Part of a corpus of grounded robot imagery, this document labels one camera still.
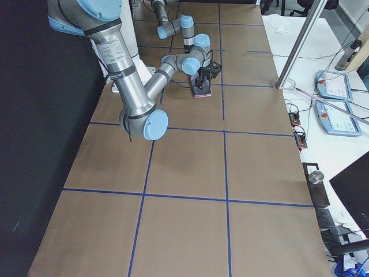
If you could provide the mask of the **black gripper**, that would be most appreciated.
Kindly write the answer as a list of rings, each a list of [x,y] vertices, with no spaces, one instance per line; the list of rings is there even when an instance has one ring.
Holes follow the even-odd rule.
[[[206,76],[207,77],[217,77],[217,75],[222,70],[222,64],[211,61],[210,64],[206,67]]]
[[[195,87],[199,90],[203,90],[204,82],[209,82],[210,80],[210,67],[201,67],[198,70],[197,82],[195,83]]]

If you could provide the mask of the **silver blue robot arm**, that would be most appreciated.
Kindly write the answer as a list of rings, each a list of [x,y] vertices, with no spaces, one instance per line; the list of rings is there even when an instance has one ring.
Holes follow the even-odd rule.
[[[161,66],[144,83],[134,62],[136,47],[127,46],[135,39],[133,27],[121,30],[132,23],[127,1],[48,1],[48,20],[52,29],[71,35],[85,36],[94,41],[106,65],[110,79],[116,84],[122,99],[123,109],[119,116],[122,128],[131,136],[147,140],[158,140],[166,132],[168,116],[157,109],[155,98],[165,88],[177,71],[189,76],[208,69],[210,59],[210,37],[194,33],[191,16],[182,16],[170,22],[165,6],[169,1],[152,1],[160,26],[157,33],[164,39],[182,33],[184,54],[168,55]]]
[[[179,70],[193,76],[199,74],[208,80],[216,78],[221,72],[221,64],[213,60],[213,50],[210,49],[210,37],[205,33],[195,33],[195,23],[190,15],[181,15],[174,21],[168,17],[166,6],[173,1],[151,1],[150,5],[156,16],[157,34],[160,39],[166,39],[181,34],[184,54],[175,61]]]

